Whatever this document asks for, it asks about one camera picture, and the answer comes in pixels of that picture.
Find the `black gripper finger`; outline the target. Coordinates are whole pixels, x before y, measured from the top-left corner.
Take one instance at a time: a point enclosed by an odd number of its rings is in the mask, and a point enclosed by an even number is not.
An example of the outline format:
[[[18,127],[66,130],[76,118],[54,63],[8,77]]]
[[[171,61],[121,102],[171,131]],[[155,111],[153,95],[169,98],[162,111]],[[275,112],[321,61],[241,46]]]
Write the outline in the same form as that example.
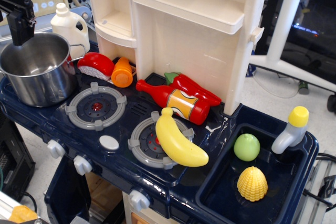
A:
[[[34,37],[35,19],[26,19],[24,13],[14,10],[7,15],[7,21],[14,46],[22,46]]]

